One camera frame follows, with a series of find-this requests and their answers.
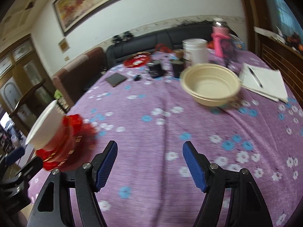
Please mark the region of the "red glass plate far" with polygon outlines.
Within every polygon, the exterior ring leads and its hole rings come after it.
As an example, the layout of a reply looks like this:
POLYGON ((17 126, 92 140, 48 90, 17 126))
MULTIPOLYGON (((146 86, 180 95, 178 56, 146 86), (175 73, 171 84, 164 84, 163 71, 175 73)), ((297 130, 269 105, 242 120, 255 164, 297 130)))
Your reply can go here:
POLYGON ((147 64, 150 60, 151 60, 151 53, 139 52, 125 59, 123 61, 123 65, 126 68, 137 68, 147 64))

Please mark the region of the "white foam bowl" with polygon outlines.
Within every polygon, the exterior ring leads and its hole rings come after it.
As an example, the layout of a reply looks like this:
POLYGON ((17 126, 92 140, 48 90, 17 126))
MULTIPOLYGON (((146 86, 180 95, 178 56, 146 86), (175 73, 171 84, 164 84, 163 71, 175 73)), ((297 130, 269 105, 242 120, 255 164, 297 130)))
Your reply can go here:
POLYGON ((36 150, 42 149, 62 126, 63 117, 57 109, 57 101, 53 100, 33 124, 25 144, 33 145, 36 150))

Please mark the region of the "wooden cabinet with glass doors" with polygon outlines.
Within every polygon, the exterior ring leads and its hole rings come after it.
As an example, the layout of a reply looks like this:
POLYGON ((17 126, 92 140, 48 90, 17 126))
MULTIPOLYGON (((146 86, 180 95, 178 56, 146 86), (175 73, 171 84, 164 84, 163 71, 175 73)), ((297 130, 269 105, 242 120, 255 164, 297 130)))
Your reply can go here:
POLYGON ((28 34, 1 52, 1 107, 10 114, 21 97, 44 81, 20 107, 17 117, 31 126, 52 101, 55 87, 46 72, 28 34))

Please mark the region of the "black pen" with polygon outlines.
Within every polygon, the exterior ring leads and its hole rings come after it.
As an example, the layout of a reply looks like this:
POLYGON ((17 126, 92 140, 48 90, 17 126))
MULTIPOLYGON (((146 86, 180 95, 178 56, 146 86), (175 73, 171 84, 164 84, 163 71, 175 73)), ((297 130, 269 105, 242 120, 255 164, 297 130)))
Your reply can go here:
POLYGON ((255 81, 257 82, 257 84, 261 88, 263 88, 263 85, 262 85, 261 81, 259 80, 259 78, 257 77, 257 75, 254 73, 254 71, 250 67, 248 67, 248 69, 249 69, 249 72, 251 73, 251 75, 253 76, 253 78, 255 79, 255 81))

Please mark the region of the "purple floral tablecloth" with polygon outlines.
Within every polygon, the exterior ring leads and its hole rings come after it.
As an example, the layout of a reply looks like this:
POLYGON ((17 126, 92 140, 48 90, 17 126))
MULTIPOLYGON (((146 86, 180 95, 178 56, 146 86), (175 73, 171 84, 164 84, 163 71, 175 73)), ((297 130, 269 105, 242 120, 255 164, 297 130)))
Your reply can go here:
POLYGON ((285 226, 302 198, 302 107, 293 93, 275 102, 242 89, 230 104, 196 103, 173 77, 170 55, 154 54, 166 75, 115 66, 127 80, 99 79, 72 107, 96 130, 62 165, 74 170, 110 140, 118 156, 97 201, 109 226, 192 226, 204 194, 182 155, 185 141, 224 169, 252 173, 273 226, 285 226), (133 80, 138 74, 141 79, 133 80))

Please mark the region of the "beige plastic bowl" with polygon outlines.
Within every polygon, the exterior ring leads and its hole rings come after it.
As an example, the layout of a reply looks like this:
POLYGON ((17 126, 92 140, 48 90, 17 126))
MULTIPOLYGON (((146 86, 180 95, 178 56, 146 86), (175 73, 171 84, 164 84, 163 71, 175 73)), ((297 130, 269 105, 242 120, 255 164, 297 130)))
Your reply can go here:
POLYGON ((239 77, 217 64, 197 64, 180 74, 182 89, 199 104, 219 107, 232 101, 240 92, 239 77))

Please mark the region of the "small black adapter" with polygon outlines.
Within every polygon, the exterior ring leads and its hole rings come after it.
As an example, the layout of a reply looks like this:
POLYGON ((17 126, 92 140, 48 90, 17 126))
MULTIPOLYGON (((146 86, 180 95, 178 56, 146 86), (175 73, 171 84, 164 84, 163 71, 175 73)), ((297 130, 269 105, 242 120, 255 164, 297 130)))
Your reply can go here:
POLYGON ((135 77, 133 78, 133 80, 134 80, 135 82, 139 81, 140 79, 141 79, 141 75, 140 75, 140 74, 138 74, 137 76, 135 76, 135 77))

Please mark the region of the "black leather sofa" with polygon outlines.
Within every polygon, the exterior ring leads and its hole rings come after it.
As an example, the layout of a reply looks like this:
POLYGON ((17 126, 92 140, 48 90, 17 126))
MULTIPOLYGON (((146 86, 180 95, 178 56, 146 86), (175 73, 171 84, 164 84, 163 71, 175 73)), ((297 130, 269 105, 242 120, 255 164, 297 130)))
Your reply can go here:
POLYGON ((106 50, 107 68, 111 69, 121 64, 125 59, 138 52, 155 52, 156 45, 163 44, 170 50, 181 49, 182 42, 191 38, 202 38, 211 42, 213 33, 213 22, 190 22, 183 23, 133 37, 127 41, 114 43, 106 50))

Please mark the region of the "black smartphone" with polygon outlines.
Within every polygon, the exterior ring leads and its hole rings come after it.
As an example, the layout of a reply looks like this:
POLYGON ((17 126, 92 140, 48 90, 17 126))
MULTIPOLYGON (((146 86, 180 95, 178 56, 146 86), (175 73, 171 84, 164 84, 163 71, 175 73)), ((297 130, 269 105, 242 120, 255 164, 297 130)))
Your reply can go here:
POLYGON ((119 85, 120 83, 127 80, 127 77, 120 73, 112 74, 111 76, 105 79, 112 87, 119 85))

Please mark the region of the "red glass plate with label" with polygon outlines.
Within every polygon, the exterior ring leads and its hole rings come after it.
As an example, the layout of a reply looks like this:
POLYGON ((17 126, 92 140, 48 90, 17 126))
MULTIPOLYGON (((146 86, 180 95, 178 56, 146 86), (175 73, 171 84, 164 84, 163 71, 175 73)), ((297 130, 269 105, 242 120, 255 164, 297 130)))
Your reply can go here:
POLYGON ((46 145, 36 149, 43 168, 51 171, 60 168, 87 138, 94 138, 95 128, 79 114, 65 115, 53 137, 46 145))

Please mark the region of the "black motor device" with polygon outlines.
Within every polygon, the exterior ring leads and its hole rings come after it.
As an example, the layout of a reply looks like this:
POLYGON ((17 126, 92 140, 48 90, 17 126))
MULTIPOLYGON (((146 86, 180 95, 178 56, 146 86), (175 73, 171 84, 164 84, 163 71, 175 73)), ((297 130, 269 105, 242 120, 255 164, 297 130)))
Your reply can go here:
POLYGON ((156 79, 165 75, 165 70, 162 68, 161 61, 151 61, 147 64, 148 72, 151 78, 156 79))

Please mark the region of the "white notebook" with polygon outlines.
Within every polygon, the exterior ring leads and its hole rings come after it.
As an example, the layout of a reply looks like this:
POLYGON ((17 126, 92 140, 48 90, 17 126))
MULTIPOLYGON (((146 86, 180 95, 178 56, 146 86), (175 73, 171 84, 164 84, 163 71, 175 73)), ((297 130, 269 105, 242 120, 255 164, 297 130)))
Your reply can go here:
POLYGON ((263 67, 256 67, 244 63, 242 70, 239 74, 241 86, 254 93, 262 95, 275 102, 283 101, 288 102, 288 93, 283 81, 283 77, 278 70, 271 70, 263 67), (261 81, 263 88, 261 88, 251 73, 248 67, 250 67, 261 81))

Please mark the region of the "pink knitted thermos bottle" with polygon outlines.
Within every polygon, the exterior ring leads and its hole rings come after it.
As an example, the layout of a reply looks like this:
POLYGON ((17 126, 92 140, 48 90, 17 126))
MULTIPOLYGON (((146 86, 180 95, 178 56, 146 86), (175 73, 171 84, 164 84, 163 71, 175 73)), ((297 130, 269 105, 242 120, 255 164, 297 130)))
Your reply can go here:
POLYGON ((230 28, 227 24, 227 22, 220 18, 215 17, 213 18, 213 44, 214 44, 214 50, 215 55, 218 57, 223 58, 223 50, 222 50, 222 40, 228 40, 230 39, 230 28))

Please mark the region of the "black jar with cork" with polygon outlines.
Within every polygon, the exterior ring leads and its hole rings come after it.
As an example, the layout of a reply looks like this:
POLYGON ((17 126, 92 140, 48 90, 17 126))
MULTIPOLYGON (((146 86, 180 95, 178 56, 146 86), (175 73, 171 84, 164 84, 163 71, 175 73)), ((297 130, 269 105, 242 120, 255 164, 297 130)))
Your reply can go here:
POLYGON ((186 61, 184 59, 184 51, 182 49, 174 50, 174 56, 171 59, 173 68, 173 76, 178 79, 181 72, 186 68, 186 61))

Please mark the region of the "wooden chair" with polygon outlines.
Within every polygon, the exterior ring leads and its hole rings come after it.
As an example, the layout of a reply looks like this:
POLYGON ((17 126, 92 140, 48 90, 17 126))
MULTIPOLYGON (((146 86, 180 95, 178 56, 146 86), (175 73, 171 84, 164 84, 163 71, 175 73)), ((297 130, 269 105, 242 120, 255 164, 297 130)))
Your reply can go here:
POLYGON ((15 105, 9 117, 16 123, 17 127, 27 135, 37 118, 44 109, 54 100, 55 88, 49 87, 45 79, 32 86, 15 105), (28 117, 22 118, 22 108, 29 110, 28 117))

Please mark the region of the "white plastic canister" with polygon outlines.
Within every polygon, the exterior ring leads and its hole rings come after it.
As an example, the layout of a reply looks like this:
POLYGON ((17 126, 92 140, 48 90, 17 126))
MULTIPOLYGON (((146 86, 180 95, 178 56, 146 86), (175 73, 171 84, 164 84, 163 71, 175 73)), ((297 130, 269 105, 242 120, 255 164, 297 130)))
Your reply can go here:
POLYGON ((184 58, 191 65, 209 62, 208 41, 202 38, 191 38, 182 41, 184 58))

